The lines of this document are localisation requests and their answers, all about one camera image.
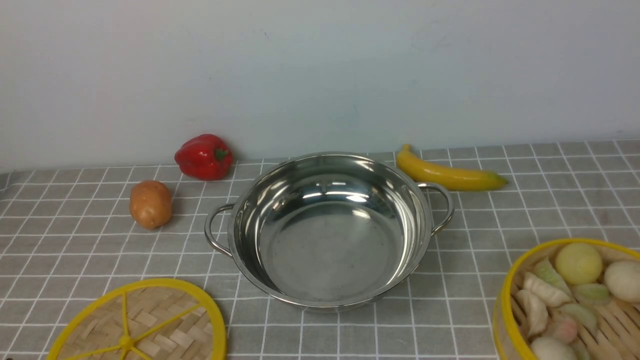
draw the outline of fake fruit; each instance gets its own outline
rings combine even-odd
[[[617,261],[604,272],[604,283],[611,293],[626,302],[640,302],[640,263]]]
[[[531,291],[522,289],[516,293],[518,303],[524,308],[529,323],[528,337],[542,333],[547,327],[549,313],[545,303],[539,297],[533,295]]]
[[[534,266],[533,273],[547,284],[555,286],[569,296],[571,295],[569,286],[567,286],[560,274],[556,272],[548,257]]]
[[[229,172],[233,154],[221,138],[202,134],[184,143],[173,159],[183,174],[212,181],[222,179]]]
[[[165,184],[144,180],[131,188],[129,213],[147,230],[165,225],[171,220],[171,192]]]
[[[400,170],[414,181],[438,183],[448,190],[483,191],[502,188],[507,180],[495,172],[452,168],[424,161],[411,152],[411,146],[403,145],[396,156]]]
[[[573,285],[595,282],[602,273],[602,267],[600,253],[586,243],[571,243],[556,256],[556,270]]]
[[[582,284],[573,287],[573,296],[578,302],[589,305],[607,305],[611,301],[609,289],[602,284]]]
[[[539,360],[577,360],[568,345],[550,336],[535,339],[531,343],[531,351]]]
[[[595,334],[598,331],[598,317],[594,310],[580,304],[565,304],[558,310],[581,323],[591,333]]]
[[[578,323],[568,315],[560,315],[547,335],[569,344],[578,336]]]
[[[565,294],[562,290],[547,284],[530,272],[526,272],[524,274],[524,283],[522,288],[530,290],[550,307],[558,307],[565,302],[572,301],[571,297]]]

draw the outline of woven bamboo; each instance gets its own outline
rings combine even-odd
[[[585,242],[594,245],[604,260],[605,266],[614,261],[629,259],[640,261],[640,254],[623,247],[591,239],[562,239],[538,245],[524,254],[513,265],[495,304],[493,313],[493,339],[502,360],[534,360],[529,349],[529,341],[523,334],[529,331],[524,310],[515,300],[515,294],[522,289],[524,272],[549,257],[554,262],[555,255],[571,242]],[[578,341],[589,351],[592,359],[640,360],[640,304],[628,304],[614,298],[606,306],[596,306],[598,312],[598,332],[591,334],[583,326],[579,327]],[[551,309],[552,319],[559,316]]]
[[[200,300],[184,287],[122,291],[94,309],[85,309],[50,358],[211,359],[214,328],[219,328],[212,325],[207,306]]]

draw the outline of potato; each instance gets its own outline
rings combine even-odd
[[[145,229],[165,225],[172,215],[171,192],[159,181],[144,180],[131,189],[129,213]]]

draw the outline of bamboo steamer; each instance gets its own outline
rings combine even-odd
[[[522,255],[509,270],[493,310],[493,341],[502,360],[537,359],[529,348],[529,341],[522,336],[527,334],[529,325],[524,310],[514,296],[522,289],[525,271],[531,271],[537,262],[547,256],[553,263],[557,252],[573,242],[595,246],[605,266],[623,259],[640,261],[639,253],[625,247],[584,238],[550,241]],[[598,311],[598,333],[592,335],[583,326],[578,332],[578,340],[588,349],[591,358],[640,360],[640,304],[629,304],[613,298],[608,305],[596,306],[595,309]],[[550,311],[549,315],[553,318],[558,313]]]

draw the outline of bamboo steamer lid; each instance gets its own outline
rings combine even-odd
[[[219,360],[227,350],[220,310],[186,281],[149,279],[109,292],[82,310],[48,360]]]

